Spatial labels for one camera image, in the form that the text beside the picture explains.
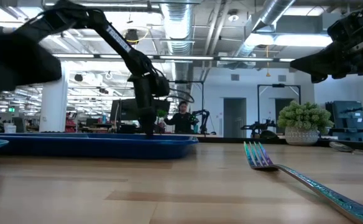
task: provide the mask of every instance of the doorway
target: doorway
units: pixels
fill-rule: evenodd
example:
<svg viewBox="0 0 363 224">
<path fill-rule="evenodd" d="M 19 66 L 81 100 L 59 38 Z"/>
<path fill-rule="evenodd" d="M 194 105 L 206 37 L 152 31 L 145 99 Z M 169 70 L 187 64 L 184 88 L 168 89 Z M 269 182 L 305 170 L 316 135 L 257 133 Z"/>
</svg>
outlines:
<svg viewBox="0 0 363 224">
<path fill-rule="evenodd" d="M 246 138 L 246 98 L 225 98 L 223 101 L 224 137 Z"/>
<path fill-rule="evenodd" d="M 295 99 L 275 99 L 275 120 L 278 121 L 278 116 L 280 114 L 280 111 L 286 107 L 289 106 L 291 101 Z M 280 128 L 277 126 L 276 128 L 277 133 L 285 133 L 285 128 Z"/>
</svg>

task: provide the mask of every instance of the white flower pot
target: white flower pot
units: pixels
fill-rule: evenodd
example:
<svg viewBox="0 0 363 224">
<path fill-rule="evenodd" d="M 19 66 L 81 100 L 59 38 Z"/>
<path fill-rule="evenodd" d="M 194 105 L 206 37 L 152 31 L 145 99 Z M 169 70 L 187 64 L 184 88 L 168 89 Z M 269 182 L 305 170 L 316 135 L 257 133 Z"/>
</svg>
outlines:
<svg viewBox="0 0 363 224">
<path fill-rule="evenodd" d="M 312 146 L 318 141 L 317 131 L 299 128 L 285 128 L 285 140 L 292 146 Z"/>
</svg>

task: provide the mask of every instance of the fork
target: fork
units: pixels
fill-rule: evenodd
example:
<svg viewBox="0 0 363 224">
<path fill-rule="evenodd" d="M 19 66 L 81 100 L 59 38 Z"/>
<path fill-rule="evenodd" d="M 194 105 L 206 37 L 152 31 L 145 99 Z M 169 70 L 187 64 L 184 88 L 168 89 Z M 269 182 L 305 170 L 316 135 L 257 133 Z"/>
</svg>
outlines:
<svg viewBox="0 0 363 224">
<path fill-rule="evenodd" d="M 244 149 L 247 156 L 250 168 L 262 171 L 276 171 L 282 170 L 288 175 L 292 176 L 303 185 L 308 187 L 322 199 L 327 201 L 332 207 L 334 207 L 338 212 L 342 213 L 348 219 L 352 220 L 354 223 L 363 223 L 363 205 L 355 202 L 327 187 L 308 178 L 307 176 L 280 164 L 273 164 L 270 157 L 267 155 L 261 143 L 254 146 L 249 143 L 249 146 L 244 142 Z"/>
</svg>

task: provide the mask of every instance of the person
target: person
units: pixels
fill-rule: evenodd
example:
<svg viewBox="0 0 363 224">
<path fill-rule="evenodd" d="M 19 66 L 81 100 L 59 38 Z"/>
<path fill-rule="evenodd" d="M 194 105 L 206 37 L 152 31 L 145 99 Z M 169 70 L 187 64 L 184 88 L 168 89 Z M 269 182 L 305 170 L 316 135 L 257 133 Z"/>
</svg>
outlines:
<svg viewBox="0 0 363 224">
<path fill-rule="evenodd" d="M 173 115 L 172 119 L 165 118 L 167 125 L 175 125 L 175 133 L 192 133 L 191 114 L 187 112 L 187 102 L 181 101 L 178 105 L 179 113 Z"/>
</svg>

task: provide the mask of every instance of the fork handle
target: fork handle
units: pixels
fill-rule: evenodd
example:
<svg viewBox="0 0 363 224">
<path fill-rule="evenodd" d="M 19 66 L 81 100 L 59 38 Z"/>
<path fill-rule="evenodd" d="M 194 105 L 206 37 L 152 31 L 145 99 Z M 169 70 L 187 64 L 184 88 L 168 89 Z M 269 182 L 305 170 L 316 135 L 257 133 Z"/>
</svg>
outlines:
<svg viewBox="0 0 363 224">
<path fill-rule="evenodd" d="M 363 205 L 357 203 L 327 187 L 324 185 L 306 177 L 305 175 L 280 164 L 271 165 L 271 167 L 276 167 L 288 175 L 292 176 L 318 196 L 329 202 L 337 211 L 342 213 L 348 219 L 352 220 L 354 223 L 363 223 Z"/>
</svg>

